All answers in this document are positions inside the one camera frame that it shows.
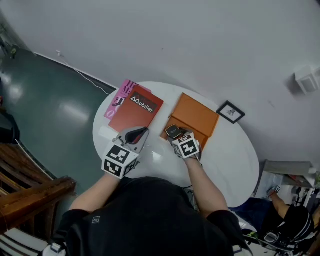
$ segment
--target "black picture frame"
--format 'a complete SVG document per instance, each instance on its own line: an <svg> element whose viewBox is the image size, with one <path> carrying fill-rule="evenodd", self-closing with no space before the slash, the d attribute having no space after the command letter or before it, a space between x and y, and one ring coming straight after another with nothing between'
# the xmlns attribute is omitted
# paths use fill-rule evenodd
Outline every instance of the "black picture frame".
<svg viewBox="0 0 320 256"><path fill-rule="evenodd" d="M229 106L230 108L234 109L235 111L237 111L241 116L236 119L236 120L231 120L229 117L227 117L226 115L222 114L221 111L226 107ZM240 119L242 119L246 114L241 111L239 108L237 108L235 105L233 105L230 101L226 101L221 107L219 107L219 109L216 111L217 114L219 114L220 116L222 116L223 118L227 119L230 123L235 124L236 122L238 122Z"/></svg>

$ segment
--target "open orange box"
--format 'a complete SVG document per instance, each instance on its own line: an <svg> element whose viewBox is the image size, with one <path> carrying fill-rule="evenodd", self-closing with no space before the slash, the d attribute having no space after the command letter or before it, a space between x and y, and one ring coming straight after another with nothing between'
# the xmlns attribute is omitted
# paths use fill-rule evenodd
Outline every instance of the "open orange box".
<svg viewBox="0 0 320 256"><path fill-rule="evenodd" d="M218 119L219 115L216 112L182 93L160 137L167 139L166 129L172 125L190 128L204 149L208 139L214 133Z"/></svg>

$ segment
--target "pink book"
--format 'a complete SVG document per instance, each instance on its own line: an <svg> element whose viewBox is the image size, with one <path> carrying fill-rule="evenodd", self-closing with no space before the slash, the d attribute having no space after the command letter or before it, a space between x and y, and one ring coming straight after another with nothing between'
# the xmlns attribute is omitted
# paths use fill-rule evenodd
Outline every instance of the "pink book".
<svg viewBox="0 0 320 256"><path fill-rule="evenodd" d="M120 87L120 89L118 90L118 92L116 93L116 95L114 96L113 100L111 101L110 106L108 107L108 109L104 113L104 117L105 118L108 118L109 120L111 120L115 116L115 114L117 113L118 109L124 103L126 97L128 97L128 95L131 93L132 89L135 86L140 86L143 89L145 89L146 91L151 93L151 90L143 87L140 84L137 84L136 82L133 82L133 81L131 81L129 79L126 79L123 82L123 84Z"/></svg>

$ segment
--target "red book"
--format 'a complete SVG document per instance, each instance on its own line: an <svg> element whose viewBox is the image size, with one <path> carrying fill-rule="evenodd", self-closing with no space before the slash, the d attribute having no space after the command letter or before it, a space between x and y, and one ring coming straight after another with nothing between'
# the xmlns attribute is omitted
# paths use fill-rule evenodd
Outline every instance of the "red book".
<svg viewBox="0 0 320 256"><path fill-rule="evenodd" d="M163 103L162 99L151 92L136 86L124 100L109 126L117 132L136 126L148 127Z"/></svg>

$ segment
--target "blue jeans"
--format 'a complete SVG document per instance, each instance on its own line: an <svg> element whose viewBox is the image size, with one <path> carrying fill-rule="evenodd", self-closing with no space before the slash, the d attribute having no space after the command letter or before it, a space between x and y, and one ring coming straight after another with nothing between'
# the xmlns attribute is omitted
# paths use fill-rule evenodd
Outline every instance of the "blue jeans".
<svg viewBox="0 0 320 256"><path fill-rule="evenodd" d="M268 210L272 205L271 201L251 197L243 205L229 209L248 222L259 233Z"/></svg>

